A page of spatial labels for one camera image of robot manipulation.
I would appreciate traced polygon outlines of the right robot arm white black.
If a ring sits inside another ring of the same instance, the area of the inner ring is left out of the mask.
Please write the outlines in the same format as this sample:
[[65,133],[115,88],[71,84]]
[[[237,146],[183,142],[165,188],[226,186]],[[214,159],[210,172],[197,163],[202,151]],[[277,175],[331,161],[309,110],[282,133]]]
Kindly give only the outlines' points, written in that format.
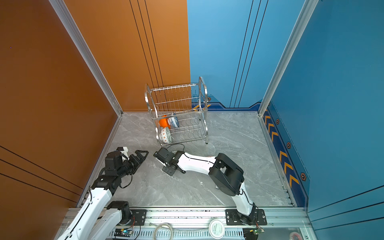
[[176,171],[209,176],[220,191],[232,197],[242,224],[258,224],[258,208],[248,195],[244,171],[227,155],[219,153],[216,157],[202,157],[160,148],[154,157],[164,165],[163,172],[169,176],[173,176]]

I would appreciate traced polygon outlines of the blue white floral bowl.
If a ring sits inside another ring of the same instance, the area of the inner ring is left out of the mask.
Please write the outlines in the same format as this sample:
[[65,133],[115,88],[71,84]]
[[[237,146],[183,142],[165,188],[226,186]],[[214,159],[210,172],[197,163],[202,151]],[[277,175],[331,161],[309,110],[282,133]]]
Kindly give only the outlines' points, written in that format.
[[170,126],[171,129],[179,128],[179,120],[177,117],[170,117],[167,119],[168,125]]

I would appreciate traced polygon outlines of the silver wire dish rack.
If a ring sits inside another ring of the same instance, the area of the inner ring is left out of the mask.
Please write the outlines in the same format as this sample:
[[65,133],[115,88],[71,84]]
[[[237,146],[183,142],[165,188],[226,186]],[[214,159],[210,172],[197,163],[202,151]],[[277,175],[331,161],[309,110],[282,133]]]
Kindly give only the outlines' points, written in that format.
[[[162,146],[203,140],[209,142],[207,126],[208,89],[203,77],[196,83],[151,88],[145,86],[145,101]],[[177,117],[180,127],[171,129],[172,143],[162,144],[159,133],[161,116]]]

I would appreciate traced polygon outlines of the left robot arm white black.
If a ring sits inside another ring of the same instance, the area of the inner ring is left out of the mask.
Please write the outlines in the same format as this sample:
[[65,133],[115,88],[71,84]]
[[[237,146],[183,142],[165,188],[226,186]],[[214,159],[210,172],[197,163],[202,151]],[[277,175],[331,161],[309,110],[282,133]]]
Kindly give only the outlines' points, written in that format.
[[105,167],[92,184],[84,205],[59,240],[105,240],[117,225],[135,222],[127,201],[110,201],[122,178],[133,176],[149,152],[119,147],[105,157]]

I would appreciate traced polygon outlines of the orange bowl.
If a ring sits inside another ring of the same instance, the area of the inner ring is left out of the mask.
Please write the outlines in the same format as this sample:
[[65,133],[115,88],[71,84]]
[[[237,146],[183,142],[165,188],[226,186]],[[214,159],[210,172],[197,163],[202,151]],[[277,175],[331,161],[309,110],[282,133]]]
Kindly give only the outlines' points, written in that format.
[[159,125],[162,128],[169,128],[169,129],[171,128],[168,122],[168,117],[166,115],[161,116],[161,118],[159,119]]

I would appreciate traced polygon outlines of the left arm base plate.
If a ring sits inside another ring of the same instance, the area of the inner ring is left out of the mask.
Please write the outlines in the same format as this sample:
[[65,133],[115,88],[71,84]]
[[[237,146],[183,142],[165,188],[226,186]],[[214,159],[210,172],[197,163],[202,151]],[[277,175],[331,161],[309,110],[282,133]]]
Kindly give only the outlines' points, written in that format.
[[130,215],[130,218],[129,219],[126,219],[126,220],[121,220],[121,222],[119,223],[119,226],[128,226],[128,227],[131,227],[131,226],[144,226],[145,225],[145,221],[146,221],[146,217],[147,217],[147,210],[145,209],[133,209],[133,210],[130,210],[131,211],[131,215]]

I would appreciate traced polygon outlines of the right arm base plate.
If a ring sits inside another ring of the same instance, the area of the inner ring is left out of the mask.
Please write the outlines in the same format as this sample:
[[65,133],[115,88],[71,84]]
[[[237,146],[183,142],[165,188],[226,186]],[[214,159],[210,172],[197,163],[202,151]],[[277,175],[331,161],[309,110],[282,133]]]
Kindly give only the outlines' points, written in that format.
[[263,209],[252,210],[249,216],[240,214],[235,209],[225,210],[226,223],[228,226],[266,226],[268,224],[265,211]]

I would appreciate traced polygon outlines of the green patterned bowl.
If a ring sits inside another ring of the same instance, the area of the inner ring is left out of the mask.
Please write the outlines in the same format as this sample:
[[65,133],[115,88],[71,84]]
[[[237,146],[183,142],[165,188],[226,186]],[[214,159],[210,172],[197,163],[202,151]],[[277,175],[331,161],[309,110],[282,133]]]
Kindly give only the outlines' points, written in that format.
[[162,128],[159,133],[159,138],[162,144],[171,144],[172,136],[169,127]]

